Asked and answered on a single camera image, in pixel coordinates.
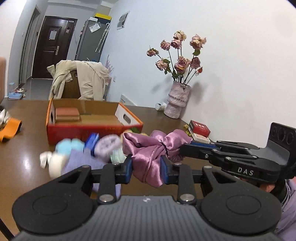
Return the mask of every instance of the orange box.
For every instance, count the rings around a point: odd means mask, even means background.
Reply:
[[[58,107],[76,107],[80,121],[56,122],[55,108]],[[141,132],[143,122],[121,103],[78,99],[49,101],[46,129],[50,145],[55,145],[65,138],[78,138],[85,142],[91,133],[99,133],[100,137],[109,134],[120,135],[132,127]]]

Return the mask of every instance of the vase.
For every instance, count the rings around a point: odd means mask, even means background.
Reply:
[[[189,85],[181,84],[178,81],[173,82],[168,94],[168,105],[164,111],[166,116],[173,119],[179,118],[182,108],[187,104],[190,89]]]

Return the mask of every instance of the brown table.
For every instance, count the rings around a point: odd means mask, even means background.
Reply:
[[[0,143],[0,217],[13,234],[18,229],[12,218],[11,208],[14,201],[25,192],[48,181],[48,168],[40,167],[39,154],[54,150],[47,143],[45,118],[48,101],[7,100],[1,104],[10,114],[22,120],[22,129],[12,140]],[[185,122],[174,120],[156,111],[154,108],[129,107],[143,122],[143,132],[151,134],[153,130],[170,133],[174,129],[183,129]],[[204,160],[185,158],[184,164],[192,169],[201,169],[209,163]],[[200,185],[196,184],[197,196],[202,197]],[[163,185],[153,188],[132,177],[128,185],[122,185],[123,195],[173,195],[177,194],[176,185]],[[6,240],[0,233],[0,241]]]

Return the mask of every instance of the gray refrigerator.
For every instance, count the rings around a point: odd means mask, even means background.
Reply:
[[[101,28],[91,32],[90,27],[96,23],[101,23]],[[99,18],[98,22],[87,20],[84,24],[82,34],[80,35],[80,40],[78,48],[75,55],[75,60],[80,61],[94,61],[99,62],[102,47],[104,45],[105,35],[108,34],[108,31],[105,31],[107,26],[110,24],[110,21]]]

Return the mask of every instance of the door handle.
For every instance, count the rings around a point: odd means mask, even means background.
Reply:
[[[57,46],[57,48],[55,49],[55,51],[56,51],[56,54],[55,55],[57,55],[57,53],[59,52],[59,46]]]

